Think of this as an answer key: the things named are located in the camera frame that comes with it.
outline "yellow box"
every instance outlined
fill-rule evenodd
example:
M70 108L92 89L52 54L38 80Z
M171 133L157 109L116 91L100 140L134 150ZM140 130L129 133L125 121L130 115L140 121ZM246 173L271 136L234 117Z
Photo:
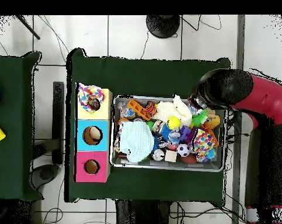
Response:
M79 120L110 120L110 112L112 107L113 94L109 89L102 89L103 94L106 96L105 100L100 104L99 110L94 113L89 113L82 108L78 101L78 119Z

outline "metal tray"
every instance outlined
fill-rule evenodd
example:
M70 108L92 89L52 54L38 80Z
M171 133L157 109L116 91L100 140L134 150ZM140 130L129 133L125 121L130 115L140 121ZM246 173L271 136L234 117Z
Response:
M115 96L112 105L112 120L111 120L111 144L110 144L110 163L115 167L135 167L142 169L169 169L169 170L185 170L185 171L201 171L201 172L220 172L224 168L225 149L226 149L226 135L227 135L227 118L228 113L226 110L216 110L216 115L219 115L221 119L220 125L213 129L214 135L218 139L219 146L215 148L216 157L205 163L185 164L177 156L176 162L156 162L154 160L146 160L144 162L128 164L128 161L117 158L117 152L114 151L113 144L117 135L117 122L120 119L120 110L117 108L119 102L128 103L130 99L134 99L140 105L146 105L150 100L153 103L173 102L172 98L160 98L160 97L145 97L145 96Z

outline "blue box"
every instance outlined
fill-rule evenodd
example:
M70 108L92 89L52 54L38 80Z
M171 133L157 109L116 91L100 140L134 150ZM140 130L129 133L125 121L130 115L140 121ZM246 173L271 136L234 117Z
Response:
M77 151L108 151L110 143L109 120L78 120ZM102 139L96 145L89 145L83 140L83 132L87 127L100 129Z

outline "green tablecloth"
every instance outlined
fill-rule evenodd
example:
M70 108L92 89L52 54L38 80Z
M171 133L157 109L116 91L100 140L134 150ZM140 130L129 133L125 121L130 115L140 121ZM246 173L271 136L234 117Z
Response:
M190 96L199 79L216 68L229 68L227 58L211 61L133 60L85 57L82 49L67 57L65 199L119 198L165 201L209 201L222 205L223 171L218 173L112 167L107 183L74 183L75 82L108 88L113 95Z
M30 185L32 148L32 71L39 52L0 56L0 199L39 200Z

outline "pink box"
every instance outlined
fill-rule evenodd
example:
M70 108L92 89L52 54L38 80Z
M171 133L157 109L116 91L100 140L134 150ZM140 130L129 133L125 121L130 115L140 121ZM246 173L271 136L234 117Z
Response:
M76 153L75 182L105 183L110 174L109 154L107 151L78 151ZM85 170L85 163L94 160L99 168L97 173L90 174Z

